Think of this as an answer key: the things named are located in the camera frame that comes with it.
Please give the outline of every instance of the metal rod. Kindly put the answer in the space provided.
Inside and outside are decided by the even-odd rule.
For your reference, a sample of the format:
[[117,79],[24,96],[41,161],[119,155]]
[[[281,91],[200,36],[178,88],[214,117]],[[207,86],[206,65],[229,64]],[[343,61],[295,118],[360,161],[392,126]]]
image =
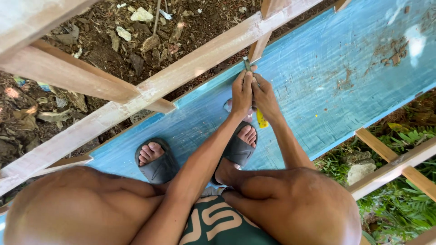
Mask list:
[[160,2],[161,1],[162,0],[157,0],[156,20],[154,21],[153,35],[156,35],[156,31],[157,31],[157,22],[159,21],[159,10],[160,10]]

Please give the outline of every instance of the foot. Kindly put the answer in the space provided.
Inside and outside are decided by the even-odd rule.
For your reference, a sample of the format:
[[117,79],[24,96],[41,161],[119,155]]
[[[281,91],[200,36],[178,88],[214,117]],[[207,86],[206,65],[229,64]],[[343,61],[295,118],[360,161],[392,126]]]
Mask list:
[[142,150],[140,151],[139,166],[142,167],[145,164],[153,162],[164,153],[165,151],[162,149],[160,144],[150,142],[148,145],[143,146]]
[[[256,148],[256,130],[251,126],[245,126],[241,129],[241,131],[238,133],[238,137],[242,139],[245,143],[251,145],[252,147]],[[218,166],[218,169],[215,172],[215,179],[219,183],[224,183],[226,177],[230,175],[230,172],[238,170],[240,168],[239,165],[223,158],[221,160],[221,163]]]

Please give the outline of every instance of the hand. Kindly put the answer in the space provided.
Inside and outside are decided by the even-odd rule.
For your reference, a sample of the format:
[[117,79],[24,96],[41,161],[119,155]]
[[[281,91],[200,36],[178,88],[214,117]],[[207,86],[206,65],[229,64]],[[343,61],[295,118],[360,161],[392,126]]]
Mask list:
[[275,119],[281,118],[279,104],[274,95],[273,86],[261,75],[255,73],[251,87],[254,94],[255,106],[263,113],[265,120],[273,122]]
[[[252,71],[257,69],[254,65],[251,67]],[[251,109],[253,102],[253,91],[251,84],[253,81],[253,73],[250,71],[242,71],[232,86],[232,111],[231,114],[241,117],[241,120],[247,115],[248,110]]]

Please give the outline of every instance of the slide sandal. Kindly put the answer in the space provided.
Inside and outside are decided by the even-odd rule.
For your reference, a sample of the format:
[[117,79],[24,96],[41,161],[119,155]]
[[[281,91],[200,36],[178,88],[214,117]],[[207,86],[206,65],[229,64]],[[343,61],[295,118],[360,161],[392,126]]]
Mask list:
[[[150,142],[155,142],[160,144],[165,153],[158,157],[151,163],[145,164],[144,166],[139,166],[139,156],[140,151],[144,145],[148,145]],[[144,142],[135,153],[135,161],[139,170],[144,174],[144,176],[150,181],[151,184],[164,184],[174,178],[177,172],[180,170],[177,160],[171,151],[168,143],[160,138],[153,138]]]
[[[240,139],[238,137],[239,132],[245,126],[251,126],[252,128],[254,128],[253,125],[251,125],[250,123],[242,121],[239,124],[239,126],[236,128],[235,132],[233,133],[233,136],[230,138],[230,141],[228,142],[228,144],[225,147],[224,152],[221,156],[221,159],[222,158],[228,159],[229,161],[234,162],[235,164],[237,164],[241,167],[244,167],[247,164],[248,160],[253,155],[254,150],[256,150],[256,148],[245,143],[242,139]],[[256,131],[256,140],[254,141],[254,143],[256,143],[256,146],[257,146],[258,138],[259,138],[259,135],[257,134],[257,131]],[[214,185],[222,185],[221,183],[219,183],[215,179],[215,173],[211,178],[211,182]]]

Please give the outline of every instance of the man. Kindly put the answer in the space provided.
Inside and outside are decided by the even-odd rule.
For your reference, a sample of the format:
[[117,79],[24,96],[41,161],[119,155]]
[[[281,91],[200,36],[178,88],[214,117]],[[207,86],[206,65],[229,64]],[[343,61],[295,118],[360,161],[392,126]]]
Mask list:
[[[156,184],[89,167],[35,181],[14,200],[5,244],[358,245],[353,197],[316,170],[282,116],[271,84],[243,71],[232,96],[229,117],[178,172],[164,140],[140,146],[139,168]],[[285,170],[238,170],[262,140],[242,122],[253,99],[274,130]],[[210,180],[231,188],[202,196]]]

